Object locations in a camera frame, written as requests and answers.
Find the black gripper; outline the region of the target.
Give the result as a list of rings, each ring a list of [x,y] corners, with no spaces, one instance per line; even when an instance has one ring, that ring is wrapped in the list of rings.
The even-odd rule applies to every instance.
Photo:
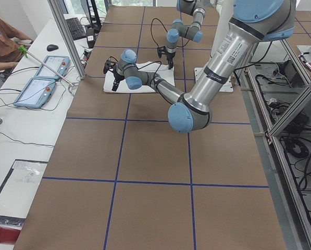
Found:
[[[115,78],[113,82],[112,91],[116,92],[118,90],[120,81],[124,79],[124,75],[121,70],[118,68],[118,63],[107,59],[104,63],[103,74],[106,74],[108,71],[112,72]]]
[[[168,62],[168,69],[173,68],[173,58],[176,55],[176,48],[168,48],[167,46],[162,46],[157,48],[158,58],[161,58],[162,55],[165,55]]]

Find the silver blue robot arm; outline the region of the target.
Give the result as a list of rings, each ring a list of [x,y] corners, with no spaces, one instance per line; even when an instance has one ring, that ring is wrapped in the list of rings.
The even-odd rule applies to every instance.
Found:
[[[192,16],[193,21],[189,26],[186,26],[181,19],[175,19],[171,29],[167,32],[167,44],[157,48],[159,58],[162,55],[166,55],[168,69],[173,68],[173,58],[176,54],[179,38],[182,37],[189,41],[199,42],[203,36],[201,27],[205,18],[205,7],[215,7],[216,4],[217,1],[177,1],[177,10]]]
[[[147,85],[171,104],[168,120],[174,130],[187,133],[208,126],[212,120],[211,101],[244,63],[252,45],[286,39],[294,31],[295,1],[235,1],[232,9],[227,34],[190,92],[179,90],[155,72],[139,70],[137,55],[131,49],[125,49],[117,62],[105,62],[104,72],[111,71],[115,78],[113,91],[123,80],[132,90]]]

